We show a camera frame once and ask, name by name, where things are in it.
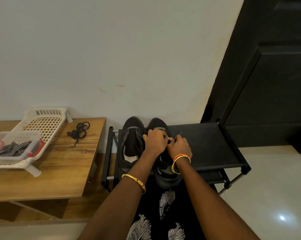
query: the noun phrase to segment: white wall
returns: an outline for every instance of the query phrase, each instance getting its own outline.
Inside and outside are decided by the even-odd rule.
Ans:
[[[243,0],[0,0],[0,120],[198,123]]]

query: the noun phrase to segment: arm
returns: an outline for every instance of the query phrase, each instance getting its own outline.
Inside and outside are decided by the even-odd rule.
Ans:
[[[170,141],[167,149],[171,158],[178,154],[192,157],[192,151],[185,138],[178,135],[176,142],[173,138],[170,138]],[[198,221],[208,240],[259,239],[242,218],[193,169],[188,158],[179,158],[175,164],[183,176]]]
[[[169,138],[164,131],[157,129],[150,129],[148,136],[143,135],[143,138],[145,150],[129,174],[145,185],[156,158],[165,150]],[[141,186],[133,179],[123,177],[87,223],[78,239],[125,239],[142,192]]]

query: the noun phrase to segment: black shoe rack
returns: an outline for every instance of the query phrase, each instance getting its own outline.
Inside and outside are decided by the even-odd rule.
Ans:
[[[173,137],[180,134],[187,139],[193,153],[191,164],[208,184],[224,183],[224,188],[219,194],[229,189],[233,183],[251,170],[227,129],[219,120],[214,123],[171,125],[168,128]],[[114,130],[112,126],[108,130],[105,160],[101,176],[101,184],[108,191],[110,191],[109,180],[113,180],[113,187],[115,187],[121,179],[118,162],[118,154],[120,152],[116,138],[116,133],[118,133],[118,138],[121,137],[121,131],[121,129]],[[116,166],[114,177],[109,177],[113,142],[117,146]],[[241,173],[230,181],[225,168],[239,167],[241,168]]]

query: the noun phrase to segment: tiled floor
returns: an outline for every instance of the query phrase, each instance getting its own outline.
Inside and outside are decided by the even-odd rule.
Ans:
[[[301,239],[301,155],[291,146],[240,149],[252,171],[222,198],[261,239]],[[239,169],[227,169],[230,180]],[[216,185],[221,190],[223,185]],[[0,227],[0,239],[71,240],[84,223]]]

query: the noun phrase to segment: shoelace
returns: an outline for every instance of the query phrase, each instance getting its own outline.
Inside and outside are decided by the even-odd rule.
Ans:
[[[76,140],[74,146],[77,144],[78,142],[78,139],[83,139],[85,138],[86,136],[86,130],[88,130],[90,127],[90,123],[85,121],[85,122],[82,122],[82,123],[78,123],[76,125],[76,130],[72,130],[71,132],[68,132],[67,135],[72,137],[73,139]]]

